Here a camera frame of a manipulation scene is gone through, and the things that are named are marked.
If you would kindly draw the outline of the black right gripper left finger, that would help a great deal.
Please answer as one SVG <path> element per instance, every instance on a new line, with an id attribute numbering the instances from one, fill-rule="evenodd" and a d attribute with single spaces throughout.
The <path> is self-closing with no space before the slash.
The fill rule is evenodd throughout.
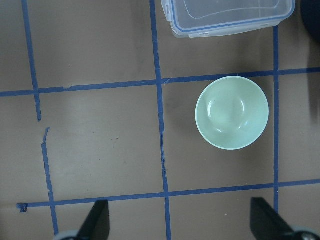
<path id="1" fill-rule="evenodd" d="M 79 240 L 107 240 L 110 235 L 110 212 L 107 200 L 94 203 L 77 233 Z"/>

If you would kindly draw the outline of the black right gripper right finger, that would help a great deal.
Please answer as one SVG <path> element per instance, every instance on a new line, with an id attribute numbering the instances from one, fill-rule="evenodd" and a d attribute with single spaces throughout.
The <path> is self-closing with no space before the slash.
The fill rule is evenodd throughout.
<path id="1" fill-rule="evenodd" d="M 290 240 L 294 230 L 262 197 L 250 200 L 250 230 L 256 240 Z"/>

